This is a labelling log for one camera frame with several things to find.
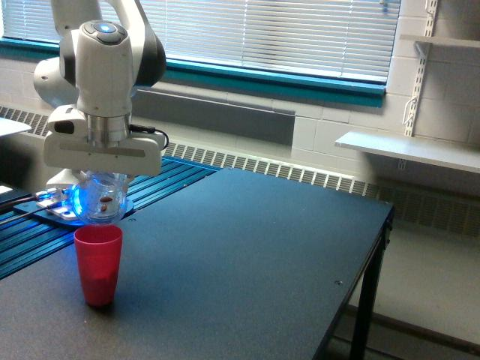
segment red cup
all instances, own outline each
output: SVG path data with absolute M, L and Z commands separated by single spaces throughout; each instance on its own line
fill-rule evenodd
M 122 230 L 115 225 L 84 226 L 74 235 L 76 259 L 87 304 L 113 301 L 119 277 Z

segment wall shelf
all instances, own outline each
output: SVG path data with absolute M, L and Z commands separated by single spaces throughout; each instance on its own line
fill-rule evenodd
M 461 40 L 450 37 L 401 35 L 401 40 L 415 41 L 420 44 L 433 44 L 441 47 L 468 47 L 480 49 L 480 41 Z
M 480 148 L 469 145 L 375 130 L 350 131 L 338 139 L 335 145 L 390 158 L 480 173 Z

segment table surface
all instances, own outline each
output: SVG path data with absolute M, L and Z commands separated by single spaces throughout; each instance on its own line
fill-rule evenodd
M 119 224 L 111 307 L 84 304 L 73 246 L 0 281 L 1 358 L 312 359 L 391 211 L 224 169 Z
M 0 137 L 21 133 L 23 131 L 29 131 L 30 129 L 30 126 L 23 124 L 22 122 L 0 118 Z

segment window blinds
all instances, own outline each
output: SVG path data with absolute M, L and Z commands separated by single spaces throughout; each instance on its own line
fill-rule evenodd
M 169 59 L 386 81 L 400 0 L 142 0 Z M 102 1 L 103 16 L 115 20 Z M 3 0 L 4 36 L 58 41 L 48 0 Z

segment teal window frame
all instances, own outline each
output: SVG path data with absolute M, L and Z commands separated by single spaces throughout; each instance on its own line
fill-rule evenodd
M 0 38 L 1 54 L 10 57 L 48 59 L 59 55 L 57 43 Z M 326 101 L 366 107 L 382 107 L 386 85 L 288 73 L 250 70 L 192 61 L 167 59 L 169 82 L 188 83 L 204 88 L 235 89 L 267 98 L 278 95 L 293 101 Z

